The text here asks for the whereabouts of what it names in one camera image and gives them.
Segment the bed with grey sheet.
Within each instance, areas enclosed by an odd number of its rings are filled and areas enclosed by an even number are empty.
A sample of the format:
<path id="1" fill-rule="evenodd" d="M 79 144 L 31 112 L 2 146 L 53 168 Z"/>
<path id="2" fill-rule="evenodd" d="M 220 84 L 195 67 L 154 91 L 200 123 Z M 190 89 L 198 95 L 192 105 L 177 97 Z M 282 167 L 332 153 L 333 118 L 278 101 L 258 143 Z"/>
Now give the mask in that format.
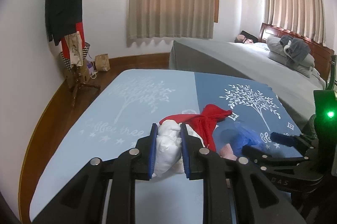
<path id="1" fill-rule="evenodd" d="M 255 80 L 271 87 L 296 125 L 302 129 L 315 113 L 314 90 L 323 90 L 325 80 L 318 70 L 309 77 L 269 59 L 265 43 L 179 39 L 173 42 L 169 68 L 221 74 Z"/>

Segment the black office chair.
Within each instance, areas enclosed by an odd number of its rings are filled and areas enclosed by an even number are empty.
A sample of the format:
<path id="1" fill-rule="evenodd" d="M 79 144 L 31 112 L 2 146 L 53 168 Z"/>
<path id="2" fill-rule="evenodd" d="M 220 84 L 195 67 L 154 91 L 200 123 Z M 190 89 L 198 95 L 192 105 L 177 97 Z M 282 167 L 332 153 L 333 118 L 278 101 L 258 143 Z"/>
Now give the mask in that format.
<path id="1" fill-rule="evenodd" d="M 336 55 L 332 55 L 330 77 L 326 82 L 326 90 L 334 90 L 335 86 L 336 86 Z"/>

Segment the red ribbon bow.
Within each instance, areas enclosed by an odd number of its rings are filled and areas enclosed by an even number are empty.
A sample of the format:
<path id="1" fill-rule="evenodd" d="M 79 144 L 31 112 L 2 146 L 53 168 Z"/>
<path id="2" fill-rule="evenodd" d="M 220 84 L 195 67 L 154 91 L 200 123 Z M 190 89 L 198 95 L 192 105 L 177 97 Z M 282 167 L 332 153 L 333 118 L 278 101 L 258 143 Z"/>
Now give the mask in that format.
<path id="1" fill-rule="evenodd" d="M 162 119 L 161 125 L 166 120 L 173 120 L 176 123 L 188 124 L 202 139 L 205 147 L 216 151 L 213 132 L 218 122 L 223 121 L 233 113 L 232 110 L 223 110 L 220 107 L 208 104 L 200 114 L 176 114 L 169 115 Z"/>

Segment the lower grey pillow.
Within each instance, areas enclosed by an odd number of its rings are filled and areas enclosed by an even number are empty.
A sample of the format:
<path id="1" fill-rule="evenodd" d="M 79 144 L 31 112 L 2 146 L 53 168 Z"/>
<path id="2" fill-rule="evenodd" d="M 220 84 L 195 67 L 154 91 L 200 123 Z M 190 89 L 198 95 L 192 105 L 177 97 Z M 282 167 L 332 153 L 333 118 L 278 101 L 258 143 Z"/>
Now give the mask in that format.
<path id="1" fill-rule="evenodd" d="M 269 59 L 271 59 L 271 60 L 273 60 L 273 61 L 275 61 L 279 64 L 282 64 L 283 66 L 286 66 L 287 68 L 289 68 L 291 70 L 294 70 L 296 72 L 299 72 L 300 74 L 303 74 L 307 78 L 310 78 L 311 75 L 312 75 L 313 67 L 304 67 L 300 64 L 287 65 L 286 64 L 286 57 L 284 57 L 280 54 L 274 53 L 272 51 L 269 52 L 268 57 L 269 57 Z"/>

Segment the grey pillow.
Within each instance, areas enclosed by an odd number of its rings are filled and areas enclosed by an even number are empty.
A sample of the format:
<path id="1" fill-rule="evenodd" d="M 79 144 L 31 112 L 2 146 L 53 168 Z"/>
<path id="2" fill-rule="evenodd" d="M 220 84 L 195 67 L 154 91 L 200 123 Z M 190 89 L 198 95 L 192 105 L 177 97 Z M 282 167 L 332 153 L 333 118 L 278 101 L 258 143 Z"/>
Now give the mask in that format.
<path id="1" fill-rule="evenodd" d="M 294 70 L 296 72 L 299 72 L 300 74 L 303 74 L 307 78 L 310 78 L 311 75 L 312 75 L 313 67 L 304 67 L 300 64 L 287 65 L 286 64 L 286 57 L 284 57 L 280 54 L 274 53 L 272 51 L 269 52 L 268 57 L 269 57 L 269 59 L 271 59 L 271 60 L 273 60 L 273 61 L 275 61 L 279 64 L 282 64 L 283 66 L 286 66 L 287 68 L 289 68 L 291 70 Z"/>
<path id="2" fill-rule="evenodd" d="M 280 38 L 270 36 L 270 37 L 268 37 L 266 43 L 267 43 L 267 46 L 268 46 L 270 51 L 286 57 L 286 55 L 283 51 L 283 47 L 279 43 L 279 41 L 280 41 Z M 302 62 L 300 62 L 299 64 L 304 66 L 304 67 L 315 67 L 314 57 L 311 54 L 308 54 L 306 56 L 306 58 Z"/>

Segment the blue tree print tablecloth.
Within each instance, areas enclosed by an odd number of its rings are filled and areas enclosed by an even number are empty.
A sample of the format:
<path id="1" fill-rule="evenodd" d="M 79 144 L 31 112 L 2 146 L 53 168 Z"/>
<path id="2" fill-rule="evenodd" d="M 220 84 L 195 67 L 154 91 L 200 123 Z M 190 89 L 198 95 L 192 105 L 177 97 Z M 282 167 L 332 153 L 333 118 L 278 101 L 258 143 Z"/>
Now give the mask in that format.
<path id="1" fill-rule="evenodd" d="M 213 132 L 217 149 L 238 149 L 242 129 L 274 157 L 298 157 L 292 147 L 270 140 L 273 132 L 299 135 L 272 88 L 252 80 L 176 70 L 126 70 L 80 116 L 41 175 L 30 204 L 35 218 L 92 158 L 113 159 L 150 133 L 153 123 L 176 114 L 199 114 L 213 104 L 232 110 Z"/>

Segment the dark grey folded clothes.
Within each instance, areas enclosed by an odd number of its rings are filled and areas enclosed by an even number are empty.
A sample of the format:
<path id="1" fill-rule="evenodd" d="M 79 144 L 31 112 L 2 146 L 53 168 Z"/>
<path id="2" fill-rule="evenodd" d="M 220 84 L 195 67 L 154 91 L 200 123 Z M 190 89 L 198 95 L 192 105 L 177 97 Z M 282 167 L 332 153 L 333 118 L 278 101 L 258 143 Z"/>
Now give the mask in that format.
<path id="1" fill-rule="evenodd" d="M 289 67 L 302 62 L 311 52 L 310 47 L 302 39 L 293 38 L 290 35 L 283 35 L 279 43 L 283 47 L 286 65 Z"/>

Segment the wooden headboard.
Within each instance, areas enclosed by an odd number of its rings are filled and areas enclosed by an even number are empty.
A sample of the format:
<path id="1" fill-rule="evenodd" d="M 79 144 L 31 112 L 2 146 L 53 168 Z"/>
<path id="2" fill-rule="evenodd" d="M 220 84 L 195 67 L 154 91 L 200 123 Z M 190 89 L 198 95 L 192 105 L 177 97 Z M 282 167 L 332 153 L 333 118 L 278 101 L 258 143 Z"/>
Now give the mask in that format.
<path id="1" fill-rule="evenodd" d="M 258 41 L 266 43 L 267 38 L 270 36 L 281 38 L 283 35 L 290 35 L 291 37 L 302 39 L 309 46 L 311 49 L 310 54 L 315 59 L 316 70 L 318 70 L 320 76 L 327 81 L 330 77 L 331 57 L 334 55 L 334 51 L 326 46 L 311 41 L 300 34 L 266 23 L 262 23 L 261 25 Z"/>

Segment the upper grey pillow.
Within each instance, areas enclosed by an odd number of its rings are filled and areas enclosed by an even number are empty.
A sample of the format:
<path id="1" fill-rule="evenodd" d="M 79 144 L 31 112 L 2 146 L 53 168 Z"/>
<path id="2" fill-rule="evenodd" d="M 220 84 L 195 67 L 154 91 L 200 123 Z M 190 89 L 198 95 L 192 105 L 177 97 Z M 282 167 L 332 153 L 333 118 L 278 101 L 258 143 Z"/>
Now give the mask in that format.
<path id="1" fill-rule="evenodd" d="M 267 43 L 267 46 L 268 46 L 270 51 L 286 57 L 286 55 L 283 51 L 283 47 L 279 43 L 279 41 L 280 41 L 280 38 L 270 36 L 270 37 L 268 37 L 266 43 Z M 304 66 L 304 67 L 315 67 L 314 57 L 311 54 L 308 54 L 306 56 L 306 58 L 302 62 L 300 62 L 299 64 Z"/>

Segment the black bag beside bed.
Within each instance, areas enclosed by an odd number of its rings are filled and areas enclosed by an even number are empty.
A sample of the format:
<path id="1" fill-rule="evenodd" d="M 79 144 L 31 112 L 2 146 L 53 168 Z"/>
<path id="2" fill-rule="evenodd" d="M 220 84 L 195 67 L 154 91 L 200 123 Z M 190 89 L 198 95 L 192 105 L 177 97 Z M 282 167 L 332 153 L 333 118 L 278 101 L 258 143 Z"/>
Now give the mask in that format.
<path id="1" fill-rule="evenodd" d="M 247 33 L 246 31 L 241 31 L 239 35 L 235 38 L 235 43 L 243 43 L 243 44 L 249 44 L 249 43 L 257 43 L 258 38 L 254 35 Z"/>

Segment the wooden coat rack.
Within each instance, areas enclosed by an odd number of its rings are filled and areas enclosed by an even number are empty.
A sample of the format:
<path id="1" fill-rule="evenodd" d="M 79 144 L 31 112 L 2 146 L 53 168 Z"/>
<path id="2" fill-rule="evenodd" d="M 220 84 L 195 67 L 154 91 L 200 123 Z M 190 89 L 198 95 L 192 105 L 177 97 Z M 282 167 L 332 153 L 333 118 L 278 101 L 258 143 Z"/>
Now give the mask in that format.
<path id="1" fill-rule="evenodd" d="M 71 107 L 74 108 L 75 103 L 76 103 L 76 98 L 77 98 L 77 95 L 78 95 L 78 91 L 81 88 L 95 88 L 96 90 L 100 90 L 100 86 L 95 85 L 95 84 L 88 84 L 86 82 L 82 82 L 81 78 L 80 78 L 79 68 L 77 66 L 73 66 L 71 71 L 72 71 L 72 75 L 73 75 L 73 78 L 74 78 L 74 87 L 72 88 Z"/>

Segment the brown paper bag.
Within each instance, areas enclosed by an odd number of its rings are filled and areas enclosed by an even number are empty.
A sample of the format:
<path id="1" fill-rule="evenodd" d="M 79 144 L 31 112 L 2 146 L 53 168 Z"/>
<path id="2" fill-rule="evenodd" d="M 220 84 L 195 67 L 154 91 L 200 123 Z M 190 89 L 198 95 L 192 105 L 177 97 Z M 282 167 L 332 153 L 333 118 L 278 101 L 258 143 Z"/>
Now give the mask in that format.
<path id="1" fill-rule="evenodd" d="M 110 61 L 108 54 L 96 55 L 95 67 L 98 72 L 108 72 L 110 70 Z"/>

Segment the beige right window curtain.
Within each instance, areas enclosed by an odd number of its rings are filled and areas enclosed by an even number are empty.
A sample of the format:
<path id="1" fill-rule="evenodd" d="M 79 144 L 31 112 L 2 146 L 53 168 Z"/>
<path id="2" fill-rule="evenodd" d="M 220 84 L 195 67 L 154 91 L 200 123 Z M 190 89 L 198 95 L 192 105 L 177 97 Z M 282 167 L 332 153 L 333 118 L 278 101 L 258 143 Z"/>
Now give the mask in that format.
<path id="1" fill-rule="evenodd" d="M 265 23 L 326 44 L 323 0 L 266 0 Z"/>

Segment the striped black white bag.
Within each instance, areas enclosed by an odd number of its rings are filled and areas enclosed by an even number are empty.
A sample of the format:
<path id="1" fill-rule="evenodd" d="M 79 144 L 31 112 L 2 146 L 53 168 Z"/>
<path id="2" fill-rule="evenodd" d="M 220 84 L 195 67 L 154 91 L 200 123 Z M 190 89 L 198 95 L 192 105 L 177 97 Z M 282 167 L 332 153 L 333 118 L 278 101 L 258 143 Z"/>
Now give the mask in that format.
<path id="1" fill-rule="evenodd" d="M 68 53 L 68 57 L 64 55 L 63 51 L 60 52 L 60 57 L 68 71 L 71 71 L 74 66 L 82 67 L 84 65 L 89 49 L 90 44 L 85 42 L 84 48 L 81 52 L 75 51 L 75 53 L 73 53 L 72 50 L 67 50 L 66 52 Z"/>

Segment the beige canvas tote bag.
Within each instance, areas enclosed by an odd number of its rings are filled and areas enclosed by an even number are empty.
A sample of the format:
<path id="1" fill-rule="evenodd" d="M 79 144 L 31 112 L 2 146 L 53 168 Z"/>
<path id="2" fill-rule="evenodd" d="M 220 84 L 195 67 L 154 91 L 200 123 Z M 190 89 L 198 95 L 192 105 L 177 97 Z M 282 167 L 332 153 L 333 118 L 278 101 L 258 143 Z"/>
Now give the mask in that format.
<path id="1" fill-rule="evenodd" d="M 64 55 L 67 57 L 67 50 L 72 50 L 72 52 L 75 53 L 75 51 L 81 52 L 83 49 L 83 41 L 79 31 L 66 35 L 64 37 L 64 41 L 66 44 L 66 49 L 64 49 Z"/>

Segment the red hanging bag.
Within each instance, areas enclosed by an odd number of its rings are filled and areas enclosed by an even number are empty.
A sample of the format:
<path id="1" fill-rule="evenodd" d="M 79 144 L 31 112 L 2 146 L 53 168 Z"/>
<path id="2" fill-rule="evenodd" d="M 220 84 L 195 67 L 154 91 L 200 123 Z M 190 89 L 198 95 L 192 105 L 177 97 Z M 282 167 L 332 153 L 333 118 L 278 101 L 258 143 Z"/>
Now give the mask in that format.
<path id="1" fill-rule="evenodd" d="M 83 49 L 85 47 L 83 23 L 75 25 L 75 33 L 65 35 L 61 39 L 63 56 L 71 63 L 80 63 L 83 59 Z"/>

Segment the black hanging coat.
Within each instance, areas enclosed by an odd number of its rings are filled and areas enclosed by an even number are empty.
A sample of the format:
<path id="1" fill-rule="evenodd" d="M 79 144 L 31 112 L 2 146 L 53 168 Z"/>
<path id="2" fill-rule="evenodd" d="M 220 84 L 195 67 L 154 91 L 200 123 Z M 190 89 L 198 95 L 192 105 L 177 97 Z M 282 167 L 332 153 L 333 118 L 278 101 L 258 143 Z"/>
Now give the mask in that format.
<path id="1" fill-rule="evenodd" d="M 45 0 L 45 25 L 49 41 L 57 46 L 65 36 L 76 32 L 82 22 L 82 0 Z"/>

